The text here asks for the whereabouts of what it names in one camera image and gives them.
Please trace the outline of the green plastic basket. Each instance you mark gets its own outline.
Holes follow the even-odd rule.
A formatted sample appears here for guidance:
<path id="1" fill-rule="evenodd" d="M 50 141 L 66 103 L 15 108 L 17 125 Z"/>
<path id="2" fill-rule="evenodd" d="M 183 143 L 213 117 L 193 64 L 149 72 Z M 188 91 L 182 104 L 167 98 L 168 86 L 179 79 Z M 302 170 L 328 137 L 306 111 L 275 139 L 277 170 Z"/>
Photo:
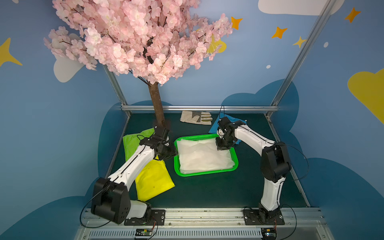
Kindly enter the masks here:
<path id="1" fill-rule="evenodd" d="M 177 141 L 179 141 L 179 140 L 185 139 L 185 140 L 199 141 L 199 140 L 206 140 L 206 139 L 216 138 L 218 136 L 219 135 L 217 135 L 217 134 L 208 134 L 208 135 L 199 135 L 199 136 L 190 136 L 190 137 L 180 137 L 180 138 L 175 140 L 174 145 L 175 145 L 176 150 L 178 152 Z M 179 153 L 178 153 L 178 155 L 174 157 L 174 169 L 175 169 L 175 172 L 179 176 L 181 176 L 181 177 L 191 177 L 191 176 L 199 176 L 199 175 L 207 175 L 207 174 L 215 174 L 215 173 L 234 171 L 234 170 L 236 170 L 238 168 L 239 161 L 238 161 L 235 149 L 231 148 L 229 151 L 230 151 L 232 160 L 235 162 L 235 165 L 234 165 L 234 167 L 232 169 L 184 175 L 184 174 L 182 174 L 180 172 Z"/>

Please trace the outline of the white raincoat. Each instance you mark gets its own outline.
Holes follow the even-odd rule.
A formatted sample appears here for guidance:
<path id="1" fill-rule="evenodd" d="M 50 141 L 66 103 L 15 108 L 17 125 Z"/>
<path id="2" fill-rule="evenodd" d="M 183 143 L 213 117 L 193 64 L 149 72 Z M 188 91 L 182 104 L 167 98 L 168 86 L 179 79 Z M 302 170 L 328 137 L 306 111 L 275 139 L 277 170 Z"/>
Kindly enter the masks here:
<path id="1" fill-rule="evenodd" d="M 216 139 L 177 141 L 180 172 L 184 175 L 232 169 L 229 150 L 218 150 Z"/>

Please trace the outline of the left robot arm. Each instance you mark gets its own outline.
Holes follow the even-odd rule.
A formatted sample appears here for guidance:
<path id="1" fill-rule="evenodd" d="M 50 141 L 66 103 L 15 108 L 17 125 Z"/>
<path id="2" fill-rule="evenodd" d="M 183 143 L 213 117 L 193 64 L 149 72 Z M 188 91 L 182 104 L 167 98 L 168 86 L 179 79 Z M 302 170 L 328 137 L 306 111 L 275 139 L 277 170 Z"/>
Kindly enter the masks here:
<path id="1" fill-rule="evenodd" d="M 99 178 L 90 200 L 91 213 L 110 222 L 121 224 L 127 219 L 151 221 L 151 206 L 142 201 L 132 201 L 129 190 L 144 167 L 156 157 L 166 160 L 177 155 L 169 143 L 169 130 L 156 126 L 150 137 L 140 139 L 134 154 L 117 171 L 107 178 Z"/>

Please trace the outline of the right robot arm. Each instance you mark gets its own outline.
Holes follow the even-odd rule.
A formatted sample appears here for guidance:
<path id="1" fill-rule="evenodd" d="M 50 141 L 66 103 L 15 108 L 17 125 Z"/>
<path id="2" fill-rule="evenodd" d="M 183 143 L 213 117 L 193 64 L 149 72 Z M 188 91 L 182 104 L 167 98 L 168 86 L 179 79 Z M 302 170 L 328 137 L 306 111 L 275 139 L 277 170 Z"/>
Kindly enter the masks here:
<path id="1" fill-rule="evenodd" d="M 219 119 L 217 133 L 219 151 L 229 150 L 242 141 L 261 156 L 260 170 L 265 183 L 259 209 L 268 214 L 277 211 L 286 175 L 292 169 L 287 146 L 258 134 L 242 121 L 231 122 L 227 117 Z"/>

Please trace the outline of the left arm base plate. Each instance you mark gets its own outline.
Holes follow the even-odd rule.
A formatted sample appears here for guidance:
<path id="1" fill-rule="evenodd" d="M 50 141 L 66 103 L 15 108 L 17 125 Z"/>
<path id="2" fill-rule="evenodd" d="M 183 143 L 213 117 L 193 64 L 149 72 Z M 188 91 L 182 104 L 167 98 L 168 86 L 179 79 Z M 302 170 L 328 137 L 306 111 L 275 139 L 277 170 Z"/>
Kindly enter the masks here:
<path id="1" fill-rule="evenodd" d="M 131 218 L 124 221 L 125 226 L 163 226 L 165 224 L 166 210 L 151 209 L 142 218 Z"/>

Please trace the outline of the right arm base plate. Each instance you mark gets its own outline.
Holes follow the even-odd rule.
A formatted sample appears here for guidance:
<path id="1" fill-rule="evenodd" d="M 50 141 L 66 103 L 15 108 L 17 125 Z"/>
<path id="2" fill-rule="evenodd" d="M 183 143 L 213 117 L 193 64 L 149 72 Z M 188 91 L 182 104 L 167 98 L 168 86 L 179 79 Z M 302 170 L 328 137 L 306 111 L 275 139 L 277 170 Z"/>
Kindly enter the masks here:
<path id="1" fill-rule="evenodd" d="M 280 209 L 266 211 L 264 209 L 243 209 L 243 217 L 247 226 L 258 225 L 285 225 L 285 221 Z"/>

